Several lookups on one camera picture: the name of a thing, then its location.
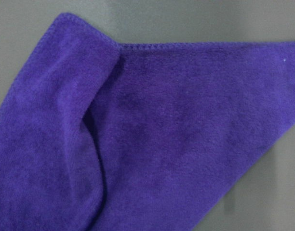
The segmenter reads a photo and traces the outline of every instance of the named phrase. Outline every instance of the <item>fabric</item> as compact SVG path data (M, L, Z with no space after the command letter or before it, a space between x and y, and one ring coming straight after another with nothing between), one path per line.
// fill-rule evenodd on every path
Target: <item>fabric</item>
M295 41L117 43L60 13L0 106L0 231L190 231L295 123Z

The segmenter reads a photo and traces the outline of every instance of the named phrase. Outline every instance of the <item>purple cloth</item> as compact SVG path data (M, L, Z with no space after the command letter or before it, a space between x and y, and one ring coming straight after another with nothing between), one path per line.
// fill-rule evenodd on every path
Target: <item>purple cloth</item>
M295 123L295 41L123 44L61 13L0 106L0 231L189 231Z

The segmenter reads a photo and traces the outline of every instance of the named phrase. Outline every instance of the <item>gray background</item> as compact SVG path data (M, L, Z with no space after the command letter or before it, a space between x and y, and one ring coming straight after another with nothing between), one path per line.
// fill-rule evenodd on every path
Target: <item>gray background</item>
M72 12L117 42L295 40L295 1L0 0L0 104L38 40ZM295 231L295 126L195 231Z

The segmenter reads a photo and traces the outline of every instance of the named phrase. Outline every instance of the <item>fuzzy purple texture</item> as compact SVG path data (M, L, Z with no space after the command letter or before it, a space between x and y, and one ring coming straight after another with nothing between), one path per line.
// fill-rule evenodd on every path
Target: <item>fuzzy purple texture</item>
M295 123L295 41L117 43L72 13L0 106L0 231L189 231Z

